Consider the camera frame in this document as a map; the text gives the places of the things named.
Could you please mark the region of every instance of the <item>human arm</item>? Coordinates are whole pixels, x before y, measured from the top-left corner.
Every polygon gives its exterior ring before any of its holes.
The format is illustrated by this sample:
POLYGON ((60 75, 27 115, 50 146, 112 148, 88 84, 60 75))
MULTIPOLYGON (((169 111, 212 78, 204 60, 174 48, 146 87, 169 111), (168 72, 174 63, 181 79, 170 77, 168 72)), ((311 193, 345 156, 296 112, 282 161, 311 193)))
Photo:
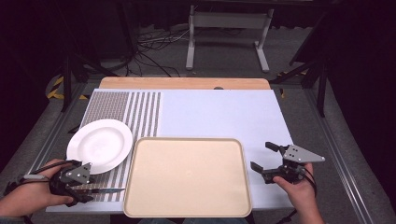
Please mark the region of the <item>human arm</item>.
MULTIPOLYGON (((61 160, 52 160, 45 166, 59 161, 61 160)), ((51 179, 53 175, 65 166, 67 164, 55 166, 39 173, 39 175, 51 179)), ((23 217, 48 206, 71 202, 73 202, 72 197, 51 194, 48 182, 24 184, 0 200, 0 217, 23 217)))
MULTIPOLYGON (((313 174, 312 163, 307 163, 304 167, 309 173, 313 174)), ((288 193, 291 203, 300 216, 300 223, 324 223, 323 218, 318 210, 315 191, 308 180, 303 179, 294 185, 280 176, 275 176, 273 180, 288 193)))

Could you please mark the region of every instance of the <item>white plate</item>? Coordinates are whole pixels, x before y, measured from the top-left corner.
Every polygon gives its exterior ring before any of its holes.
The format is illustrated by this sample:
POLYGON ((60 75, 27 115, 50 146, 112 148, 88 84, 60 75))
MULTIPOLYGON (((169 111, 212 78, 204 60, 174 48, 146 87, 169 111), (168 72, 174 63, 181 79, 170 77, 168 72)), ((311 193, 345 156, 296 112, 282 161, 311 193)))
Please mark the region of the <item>white plate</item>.
POLYGON ((107 172, 128 156, 132 133, 116 119, 100 119, 82 127, 67 146, 67 159, 92 163, 91 175, 107 172))

